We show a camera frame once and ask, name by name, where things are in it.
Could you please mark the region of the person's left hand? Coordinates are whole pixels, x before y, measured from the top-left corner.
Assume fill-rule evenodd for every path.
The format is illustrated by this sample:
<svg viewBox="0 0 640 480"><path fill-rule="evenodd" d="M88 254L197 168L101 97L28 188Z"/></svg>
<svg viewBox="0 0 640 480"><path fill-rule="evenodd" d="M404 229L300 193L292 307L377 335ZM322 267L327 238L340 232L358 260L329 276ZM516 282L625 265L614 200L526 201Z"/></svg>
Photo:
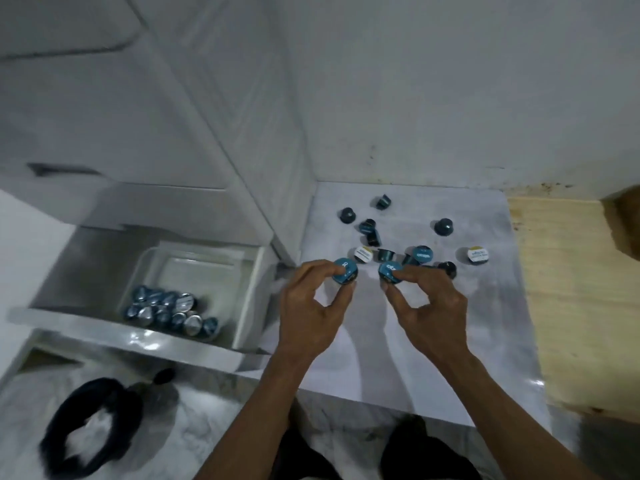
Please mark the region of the person's left hand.
<svg viewBox="0 0 640 480"><path fill-rule="evenodd" d="M280 328L273 359L291 367L309 367L333 342L345 316L316 315L316 289L340 266L329 260L306 262L298 267L280 294Z"/></svg>

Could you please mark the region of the person's right forearm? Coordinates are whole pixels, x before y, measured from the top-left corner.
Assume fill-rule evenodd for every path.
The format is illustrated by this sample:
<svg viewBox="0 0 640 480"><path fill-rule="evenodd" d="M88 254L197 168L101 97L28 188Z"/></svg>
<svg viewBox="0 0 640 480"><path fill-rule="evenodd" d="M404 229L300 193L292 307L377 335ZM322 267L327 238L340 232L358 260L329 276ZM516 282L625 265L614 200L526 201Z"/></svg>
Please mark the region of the person's right forearm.
<svg viewBox="0 0 640 480"><path fill-rule="evenodd" d="M452 387L507 480L602 480L515 402L468 349L424 354Z"/></svg>

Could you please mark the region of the light wooden board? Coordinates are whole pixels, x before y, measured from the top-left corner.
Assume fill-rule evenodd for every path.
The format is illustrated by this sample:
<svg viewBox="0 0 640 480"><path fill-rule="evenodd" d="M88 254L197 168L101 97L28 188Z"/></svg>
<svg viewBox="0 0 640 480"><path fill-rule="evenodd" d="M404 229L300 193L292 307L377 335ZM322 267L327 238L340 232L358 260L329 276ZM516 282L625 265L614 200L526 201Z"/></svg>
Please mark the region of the light wooden board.
<svg viewBox="0 0 640 480"><path fill-rule="evenodd" d="M640 260L612 204L508 204L549 401L640 424Z"/></svg>

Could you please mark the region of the teal lidded coffee pod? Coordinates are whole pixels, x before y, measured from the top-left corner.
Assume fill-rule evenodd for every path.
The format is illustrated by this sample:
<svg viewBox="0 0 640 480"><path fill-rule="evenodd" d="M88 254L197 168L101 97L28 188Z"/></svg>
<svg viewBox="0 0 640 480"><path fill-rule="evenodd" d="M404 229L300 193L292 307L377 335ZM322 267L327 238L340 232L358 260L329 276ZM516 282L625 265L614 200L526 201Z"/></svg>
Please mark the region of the teal lidded coffee pod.
<svg viewBox="0 0 640 480"><path fill-rule="evenodd" d="M340 266L340 273L332 275L332 279L339 285L346 285L356 281L358 276L358 265L350 258L338 258L333 264Z"/></svg>
<svg viewBox="0 0 640 480"><path fill-rule="evenodd" d="M378 267L378 273L382 281L396 285L403 280L396 277L394 273L396 271L402 271L403 268L404 266L396 261L385 261L380 263Z"/></svg>

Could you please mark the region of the black bag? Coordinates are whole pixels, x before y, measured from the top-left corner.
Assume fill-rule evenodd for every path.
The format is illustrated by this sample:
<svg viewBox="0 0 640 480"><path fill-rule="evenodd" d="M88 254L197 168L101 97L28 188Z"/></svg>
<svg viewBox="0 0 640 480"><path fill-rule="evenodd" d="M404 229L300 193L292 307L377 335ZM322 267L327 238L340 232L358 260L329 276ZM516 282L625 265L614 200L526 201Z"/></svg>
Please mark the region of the black bag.
<svg viewBox="0 0 640 480"><path fill-rule="evenodd" d="M98 378L76 388L55 412L38 447L47 480L82 480L123 459L142 425L152 388L169 384L175 375L175 368L166 368L151 382L125 387L117 379ZM79 454L68 455L68 437L100 411L111 419L104 443L87 461Z"/></svg>

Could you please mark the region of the scattered dark teal capsules group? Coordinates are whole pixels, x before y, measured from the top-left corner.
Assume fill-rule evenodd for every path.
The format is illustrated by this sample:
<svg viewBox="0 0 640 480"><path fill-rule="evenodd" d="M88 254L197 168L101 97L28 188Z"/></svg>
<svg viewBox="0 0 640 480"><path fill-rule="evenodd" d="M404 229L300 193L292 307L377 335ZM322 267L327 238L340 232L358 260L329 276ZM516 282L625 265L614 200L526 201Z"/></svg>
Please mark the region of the scattered dark teal capsules group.
<svg viewBox="0 0 640 480"><path fill-rule="evenodd" d="M378 210L386 210L391 205L392 201L390 197L383 194L374 204L374 207ZM356 213L350 207L341 209L338 213L338 218L343 224L352 224L355 222ZM377 261L379 263L385 261L395 261L395 253L391 250L383 249L381 247L380 235L377 229L377 224L373 219L365 219L357 225L359 233L365 238L369 248L373 247L378 250ZM435 233L441 237L450 236L454 230L452 220L443 218L438 220L433 227ZM457 277L458 268L452 261L440 262L436 265L430 264L434 258L434 251L432 248L425 244L416 245L411 248L410 252L405 253L403 260L400 262L405 266L416 266L441 269L451 279Z"/></svg>

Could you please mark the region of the person's left forearm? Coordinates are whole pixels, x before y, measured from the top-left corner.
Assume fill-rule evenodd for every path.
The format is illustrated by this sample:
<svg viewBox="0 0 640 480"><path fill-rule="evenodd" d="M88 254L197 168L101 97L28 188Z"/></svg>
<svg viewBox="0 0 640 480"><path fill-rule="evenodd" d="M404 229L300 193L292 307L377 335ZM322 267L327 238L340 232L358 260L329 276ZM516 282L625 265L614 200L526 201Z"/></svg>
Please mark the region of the person's left forearm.
<svg viewBox="0 0 640 480"><path fill-rule="evenodd" d="M313 360L308 351L279 346L193 480L268 480L294 398Z"/></svg>

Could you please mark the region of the person's right hand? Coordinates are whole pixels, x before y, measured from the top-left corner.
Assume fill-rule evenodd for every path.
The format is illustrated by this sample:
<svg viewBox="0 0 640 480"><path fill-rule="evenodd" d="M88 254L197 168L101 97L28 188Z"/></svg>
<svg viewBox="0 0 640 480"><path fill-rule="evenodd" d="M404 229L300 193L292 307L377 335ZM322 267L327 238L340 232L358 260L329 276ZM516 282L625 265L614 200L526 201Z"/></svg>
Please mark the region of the person's right hand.
<svg viewBox="0 0 640 480"><path fill-rule="evenodd" d="M394 273L428 298L421 320L398 320L412 345L439 370L476 362L467 344L467 298L441 269L407 266Z"/></svg>

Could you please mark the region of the person's black shorts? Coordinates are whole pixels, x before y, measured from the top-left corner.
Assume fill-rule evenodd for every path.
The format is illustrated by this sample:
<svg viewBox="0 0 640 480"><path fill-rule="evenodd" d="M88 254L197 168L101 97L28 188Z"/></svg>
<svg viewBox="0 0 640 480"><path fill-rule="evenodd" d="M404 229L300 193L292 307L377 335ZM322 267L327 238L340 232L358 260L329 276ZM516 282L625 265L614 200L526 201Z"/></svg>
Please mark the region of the person's black shorts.
<svg viewBox="0 0 640 480"><path fill-rule="evenodd" d="M343 480L333 464L301 434L307 416L297 398L268 480ZM391 432L380 459L382 480L483 480L466 457L428 434L424 419L405 415Z"/></svg>

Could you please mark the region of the clear plastic container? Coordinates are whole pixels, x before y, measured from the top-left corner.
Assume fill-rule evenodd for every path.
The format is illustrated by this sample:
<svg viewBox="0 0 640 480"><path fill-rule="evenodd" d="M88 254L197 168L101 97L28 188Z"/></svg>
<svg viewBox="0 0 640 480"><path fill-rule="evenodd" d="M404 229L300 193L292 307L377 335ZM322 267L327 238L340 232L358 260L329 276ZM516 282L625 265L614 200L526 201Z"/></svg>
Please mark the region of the clear plastic container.
<svg viewBox="0 0 640 480"><path fill-rule="evenodd" d="M206 298L207 313L218 316L223 329L217 339L190 340L252 353L264 329L276 265L276 255L267 247L161 241L141 254L116 311L122 318L124 300L138 284L191 292Z"/></svg>

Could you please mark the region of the pile of shiny blue capsules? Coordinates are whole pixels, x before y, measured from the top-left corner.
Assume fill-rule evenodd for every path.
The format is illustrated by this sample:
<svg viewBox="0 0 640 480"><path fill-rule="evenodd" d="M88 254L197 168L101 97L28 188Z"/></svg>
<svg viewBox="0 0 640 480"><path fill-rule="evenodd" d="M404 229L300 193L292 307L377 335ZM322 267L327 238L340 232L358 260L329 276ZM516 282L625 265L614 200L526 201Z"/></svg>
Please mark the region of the pile of shiny blue capsules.
<svg viewBox="0 0 640 480"><path fill-rule="evenodd" d="M124 321L167 331L189 339L214 340L223 329L218 316L208 314L209 303L191 292L138 284L124 300Z"/></svg>

